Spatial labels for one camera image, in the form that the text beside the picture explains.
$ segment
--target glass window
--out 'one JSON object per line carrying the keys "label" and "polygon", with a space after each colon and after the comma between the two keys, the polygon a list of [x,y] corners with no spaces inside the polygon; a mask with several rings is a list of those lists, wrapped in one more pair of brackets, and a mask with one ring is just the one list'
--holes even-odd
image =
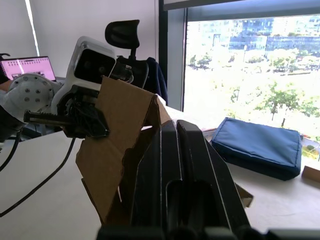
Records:
{"label": "glass window", "polygon": [[[318,160],[320,25],[315,21],[320,15],[231,19],[224,27],[219,20],[189,22],[184,112],[208,128],[230,117],[297,130],[308,141],[303,156]],[[199,37],[212,31],[218,40]]]}

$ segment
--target table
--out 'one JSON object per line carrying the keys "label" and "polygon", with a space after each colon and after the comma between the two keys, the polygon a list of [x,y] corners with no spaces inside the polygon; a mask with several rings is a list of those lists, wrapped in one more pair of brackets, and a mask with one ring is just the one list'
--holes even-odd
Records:
{"label": "table", "polygon": [[[171,116],[184,117],[169,110]],[[70,138],[57,132],[19,144],[10,164],[0,173],[0,211],[10,207],[45,179],[65,157]],[[75,158],[77,139],[60,172],[15,210],[0,218],[0,239],[94,240],[100,227],[95,208],[81,183]],[[11,148],[0,153],[0,164]],[[234,180],[254,195],[246,209],[251,226],[316,229],[320,223],[320,184],[300,176],[280,181],[229,164]]]}

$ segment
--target laptop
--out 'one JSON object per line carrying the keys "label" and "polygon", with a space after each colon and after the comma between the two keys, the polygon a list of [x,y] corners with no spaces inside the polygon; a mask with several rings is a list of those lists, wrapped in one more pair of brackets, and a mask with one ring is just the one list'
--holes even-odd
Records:
{"label": "laptop", "polygon": [[40,74],[51,81],[56,81],[48,56],[12,58],[0,61],[0,71],[10,80],[22,74]]}

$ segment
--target blue cushion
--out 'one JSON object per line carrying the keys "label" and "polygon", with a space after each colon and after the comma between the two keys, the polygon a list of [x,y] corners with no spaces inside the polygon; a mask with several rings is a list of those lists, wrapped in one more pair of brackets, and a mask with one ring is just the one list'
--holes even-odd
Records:
{"label": "blue cushion", "polygon": [[212,146],[226,162],[280,180],[300,174],[302,145],[297,131],[226,117]]}

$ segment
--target cardboard box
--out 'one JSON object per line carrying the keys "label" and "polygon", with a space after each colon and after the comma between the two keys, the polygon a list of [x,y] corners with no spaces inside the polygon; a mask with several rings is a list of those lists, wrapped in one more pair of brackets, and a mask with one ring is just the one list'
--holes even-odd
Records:
{"label": "cardboard box", "polygon": [[[156,94],[107,77],[95,106],[103,112],[110,135],[86,138],[76,164],[101,222],[129,224],[138,164],[160,125],[171,118]],[[143,126],[151,127],[142,130]],[[237,188],[249,206],[253,196]]]}
{"label": "cardboard box", "polygon": [[301,177],[320,183],[320,170],[315,167],[305,166]]}

